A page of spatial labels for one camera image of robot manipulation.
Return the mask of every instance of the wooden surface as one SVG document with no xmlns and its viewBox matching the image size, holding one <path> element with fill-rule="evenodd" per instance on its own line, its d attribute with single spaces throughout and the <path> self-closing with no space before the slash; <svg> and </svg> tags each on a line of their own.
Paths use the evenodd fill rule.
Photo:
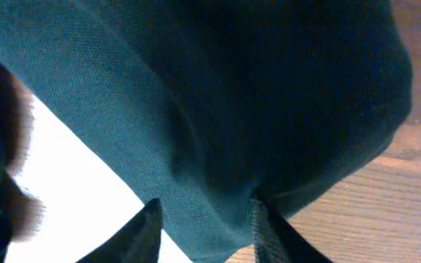
<svg viewBox="0 0 421 263">
<path fill-rule="evenodd" d="M 334 262 L 421 262 L 421 0 L 392 0 L 414 66 L 414 107 L 394 143 L 289 221 Z M 227 263 L 254 262 L 251 247 Z"/>
</svg>

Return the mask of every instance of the folded cloth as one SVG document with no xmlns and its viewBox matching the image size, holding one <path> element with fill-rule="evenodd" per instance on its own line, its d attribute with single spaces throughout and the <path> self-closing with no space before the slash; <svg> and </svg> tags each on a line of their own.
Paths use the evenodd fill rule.
<svg viewBox="0 0 421 263">
<path fill-rule="evenodd" d="M 0 1 L 0 62 L 194 262 L 253 242 L 254 193 L 289 218 L 411 108 L 387 0 Z"/>
</svg>

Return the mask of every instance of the wood grain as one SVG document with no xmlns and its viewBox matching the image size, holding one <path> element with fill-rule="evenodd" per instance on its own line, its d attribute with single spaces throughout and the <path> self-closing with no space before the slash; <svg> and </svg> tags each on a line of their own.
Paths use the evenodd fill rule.
<svg viewBox="0 0 421 263">
<path fill-rule="evenodd" d="M 379 158 L 289 221 L 334 262 L 421 262 L 421 0 L 392 0 L 414 67 L 414 106 Z M 254 262 L 252 247 L 227 263 Z"/>
</svg>

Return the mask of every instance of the teal fabric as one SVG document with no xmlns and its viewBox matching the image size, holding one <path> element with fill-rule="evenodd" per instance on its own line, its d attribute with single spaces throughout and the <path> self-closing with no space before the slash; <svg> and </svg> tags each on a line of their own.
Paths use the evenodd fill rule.
<svg viewBox="0 0 421 263">
<path fill-rule="evenodd" d="M 411 107 L 388 1 L 269 3 L 0 1 L 0 62 L 142 201 L 160 198 L 191 260 L 224 262 L 252 242 L 254 192 L 292 216 Z"/>
</svg>

